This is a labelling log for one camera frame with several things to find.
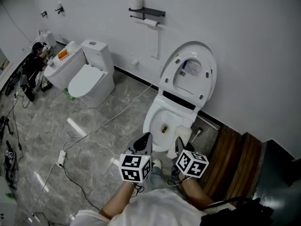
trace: gray tile floor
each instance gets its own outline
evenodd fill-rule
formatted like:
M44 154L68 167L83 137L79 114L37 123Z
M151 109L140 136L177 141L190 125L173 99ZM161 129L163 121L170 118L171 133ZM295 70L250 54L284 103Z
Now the gray tile floor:
M18 97L14 113L24 158L20 161L19 182L15 192L18 203L17 223L28 214L38 198L49 170L57 161L67 138L69 136L80 137L82 133L88 134L97 129L105 121L121 112L147 88L146 85L118 71L114 73L114 81L116 85L114 91L97 109L88 108L79 99L70 101L64 92L55 87L44 93L38 90L34 102L29 103L26 109L22 108L22 98ZM128 141L142 133L144 118L156 95L157 91L148 89L123 114L92 134L89 139L109 147L116 154L124 152ZM12 108L12 96L12 93L9 97L4 96L3 93L0 96L0 115L7 115ZM4 143L0 148L1 165L3 165L6 140L20 155L12 113L9 119L15 134L9 135L6 128ZM74 128L75 124L80 128L80 133ZM198 127L201 127L203 132L193 145L198 151L208 155L218 132L197 119L192 127L191 138ZM77 139L71 138L66 146L71 145ZM168 177L171 161L165 155L165 153L154 153L154 158L162 160L163 173ZM97 143L83 139L67 150L67 158L65 167L69 176L84 188L90 201L101 208L122 183L118 167L114 164L117 157ZM49 220L67 224L80 209L93 208L85 200L81 189L65 176L61 168L55 165L47 187L44 188L32 212L43 212ZM43 225L47 225L42 216L40 219ZM35 225L35 220L32 220L33 223L30 223L26 217L19 225Z

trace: white toilet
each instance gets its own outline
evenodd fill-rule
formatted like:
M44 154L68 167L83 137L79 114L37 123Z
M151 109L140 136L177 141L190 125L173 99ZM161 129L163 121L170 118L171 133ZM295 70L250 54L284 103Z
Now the white toilet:
M59 60L58 56L53 59L54 66L46 67L44 75L55 87L64 90L68 88L71 79L85 64L86 58L83 49L74 41L66 45L68 56Z
M90 108L96 108L115 88L113 81L114 64L108 45L93 40L85 40L81 47L88 65L84 65L68 86L69 94Z
M182 44L168 58L143 125L143 132L152 133L155 152L169 150L177 126L191 127L212 95L216 69L210 48L197 41Z

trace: black shelf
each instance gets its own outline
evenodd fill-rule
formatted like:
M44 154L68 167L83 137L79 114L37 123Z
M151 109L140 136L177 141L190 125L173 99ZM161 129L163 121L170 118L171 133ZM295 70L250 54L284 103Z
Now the black shelf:
M156 17L161 17L161 16L165 17L164 11L155 10L155 9L151 9L151 8L142 8L142 9L137 9L137 10L129 8L128 10L131 12L142 13L143 15L148 14L148 15L153 15Z

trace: white box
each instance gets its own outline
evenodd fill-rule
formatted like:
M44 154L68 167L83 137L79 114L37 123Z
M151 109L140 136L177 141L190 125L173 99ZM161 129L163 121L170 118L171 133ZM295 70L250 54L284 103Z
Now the white box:
M206 170L209 162L206 156L183 150L176 166L180 171L190 177L200 178Z
M151 171L151 156L120 155L119 172L123 181L142 183Z

